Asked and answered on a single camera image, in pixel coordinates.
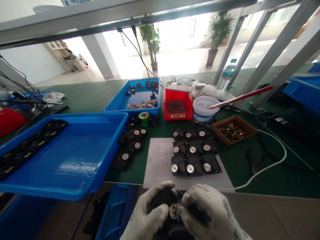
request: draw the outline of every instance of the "white bucket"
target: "white bucket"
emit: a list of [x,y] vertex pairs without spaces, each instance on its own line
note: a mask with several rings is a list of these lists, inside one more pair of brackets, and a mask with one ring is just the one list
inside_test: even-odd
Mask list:
[[192,120],[195,123],[199,123],[201,125],[206,124],[207,122],[210,122],[214,114],[218,112],[220,108],[215,108],[215,109],[207,109],[207,108],[213,105],[216,105],[218,103],[220,103],[219,100],[213,97],[207,97],[207,96],[197,97],[193,101]]

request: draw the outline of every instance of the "red plastic bin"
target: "red plastic bin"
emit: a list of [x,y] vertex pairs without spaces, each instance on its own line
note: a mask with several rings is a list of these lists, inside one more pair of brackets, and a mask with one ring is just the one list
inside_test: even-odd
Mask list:
[[[191,120],[192,119],[192,103],[193,100],[189,93],[172,91],[165,88],[163,90],[163,106],[164,106],[164,120],[174,121],[174,120]],[[183,100],[184,106],[186,108],[186,113],[167,113],[167,101],[170,100]]]
[[0,137],[26,124],[26,118],[13,109],[3,108],[0,110]]

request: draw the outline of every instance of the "green spool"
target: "green spool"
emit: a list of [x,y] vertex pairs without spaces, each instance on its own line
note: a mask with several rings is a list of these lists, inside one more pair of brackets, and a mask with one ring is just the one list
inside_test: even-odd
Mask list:
[[142,126],[147,126],[148,125],[148,122],[149,122],[149,113],[148,112],[140,113],[139,114],[139,118],[142,121],[142,123],[141,123]]

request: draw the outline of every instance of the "green workbench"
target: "green workbench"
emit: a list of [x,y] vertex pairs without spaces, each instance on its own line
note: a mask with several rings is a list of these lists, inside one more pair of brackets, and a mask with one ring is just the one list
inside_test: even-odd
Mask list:
[[[261,84],[268,82],[274,78],[283,67],[272,67],[266,77],[261,80]],[[239,90],[242,88],[244,82],[248,79],[253,72],[253,69],[243,69],[238,75],[237,81],[234,83],[234,88],[229,91],[237,95]],[[207,83],[212,83],[215,72],[188,74],[175,76],[177,79],[181,77],[189,77],[193,79],[199,79]],[[165,82],[171,81],[172,76],[162,77],[162,82],[166,86]],[[90,83],[79,83],[69,85],[58,85],[51,87],[42,87],[41,91],[54,90],[61,92],[66,95],[63,98],[64,105],[68,105],[69,109],[63,113],[90,113],[90,112],[102,112],[105,106],[109,103],[112,97],[117,93],[118,90],[123,86],[126,80],[114,80],[105,82],[90,82]],[[290,147],[293,151],[288,151],[287,163],[295,165],[300,168],[306,168],[305,161],[314,169],[320,169],[319,153],[304,144],[303,142],[289,136],[278,128],[272,125],[267,120],[267,116],[248,104],[248,101],[252,101],[255,97],[247,100],[242,110],[249,111],[254,114],[260,115],[267,122],[267,128],[264,130],[270,133],[270,130],[275,133],[283,142]],[[264,106],[267,111],[275,112],[288,120],[292,120],[306,127],[312,129],[318,128],[316,117],[312,114],[305,112],[303,109],[294,109],[292,107],[283,106],[278,103],[268,101]],[[217,121],[223,120],[234,113],[220,110],[216,114]],[[257,125],[257,120],[252,116],[239,114],[244,120],[251,123],[253,126]],[[109,168],[105,181],[117,182],[117,183],[128,183],[128,184],[143,184],[144,174],[147,163],[148,147],[150,138],[170,138],[172,137],[172,129],[177,127],[183,127],[184,129],[192,127],[187,121],[164,121],[163,117],[163,106],[161,106],[159,112],[160,121],[156,127],[147,126],[148,135],[142,139],[143,149],[139,151],[131,162],[126,166],[124,171],[117,170],[112,166]],[[278,158],[282,158],[284,155],[283,148],[280,144],[270,136],[264,134],[263,139],[265,140],[270,151]],[[249,147],[254,148],[253,156],[256,161],[260,161],[262,155],[265,154],[261,145],[258,142],[257,136],[252,136],[242,142],[229,147],[223,147],[218,143],[220,149],[221,160],[228,172],[231,182],[234,187],[245,184],[250,177],[251,168],[246,158],[246,151]],[[273,160],[268,158],[268,163],[274,163]],[[320,198],[320,175],[316,173],[308,173],[297,171],[282,165],[275,166],[259,176],[259,179],[252,181],[252,183],[243,189],[237,190],[241,193],[250,194],[265,194],[265,195],[276,195],[276,196],[289,196],[289,197],[303,197],[303,198]]]

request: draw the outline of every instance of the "potted plant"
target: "potted plant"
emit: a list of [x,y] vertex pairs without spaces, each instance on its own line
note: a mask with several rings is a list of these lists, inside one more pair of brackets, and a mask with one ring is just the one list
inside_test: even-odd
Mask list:
[[235,18],[236,14],[230,11],[218,12],[211,18],[208,27],[208,39],[211,40],[211,49],[208,52],[206,67],[212,67],[219,51],[218,47],[223,43],[227,43]]
[[148,45],[152,70],[154,72],[158,71],[156,54],[158,54],[160,50],[159,28],[155,30],[153,24],[148,24],[148,25],[140,26],[139,29],[140,29],[140,35],[142,37],[142,41],[146,42]]

